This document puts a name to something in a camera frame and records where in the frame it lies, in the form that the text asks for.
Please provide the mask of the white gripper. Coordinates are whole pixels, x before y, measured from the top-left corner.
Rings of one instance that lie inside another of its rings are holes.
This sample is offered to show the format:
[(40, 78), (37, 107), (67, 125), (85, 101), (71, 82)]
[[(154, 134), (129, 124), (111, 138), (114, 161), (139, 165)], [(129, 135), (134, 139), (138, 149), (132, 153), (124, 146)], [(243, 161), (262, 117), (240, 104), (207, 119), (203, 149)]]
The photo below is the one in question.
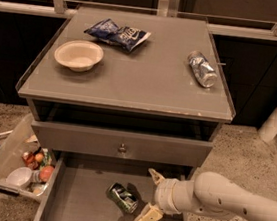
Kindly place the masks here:
[(147, 203), (134, 221), (159, 221), (166, 215), (181, 214), (178, 205), (185, 192), (186, 185), (176, 178), (164, 179), (164, 176), (155, 169), (148, 169), (152, 181), (156, 184), (154, 200), (156, 205)]

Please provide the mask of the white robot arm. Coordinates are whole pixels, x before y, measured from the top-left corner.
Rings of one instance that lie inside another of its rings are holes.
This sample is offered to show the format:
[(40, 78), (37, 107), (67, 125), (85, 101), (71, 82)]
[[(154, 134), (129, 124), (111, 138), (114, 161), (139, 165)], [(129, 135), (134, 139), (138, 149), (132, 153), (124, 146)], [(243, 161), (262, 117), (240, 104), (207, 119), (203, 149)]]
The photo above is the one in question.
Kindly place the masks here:
[(242, 189), (216, 172), (203, 172), (192, 181), (148, 171), (156, 184), (154, 204), (147, 203), (134, 221), (159, 221), (164, 214), (184, 212), (222, 220), (238, 215), (247, 221), (277, 221), (277, 201)]

